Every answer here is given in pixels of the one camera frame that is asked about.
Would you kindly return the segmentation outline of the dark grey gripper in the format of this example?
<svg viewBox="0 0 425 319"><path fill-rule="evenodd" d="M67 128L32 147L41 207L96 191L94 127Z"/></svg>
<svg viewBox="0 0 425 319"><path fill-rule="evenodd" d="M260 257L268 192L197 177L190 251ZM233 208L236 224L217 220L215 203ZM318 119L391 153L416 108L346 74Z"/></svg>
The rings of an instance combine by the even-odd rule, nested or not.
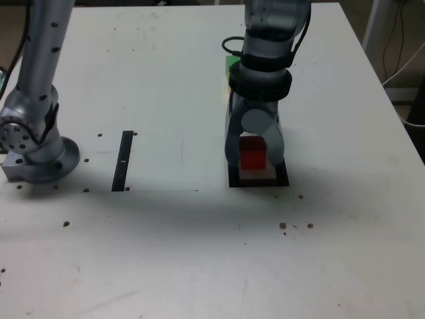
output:
<svg viewBox="0 0 425 319"><path fill-rule="evenodd" d="M280 165L284 160L284 139L277 122L278 101L255 101L231 94L229 105L224 145L228 165L231 167L239 165L239 139L244 132L263 137L270 163L273 166Z"/></svg>

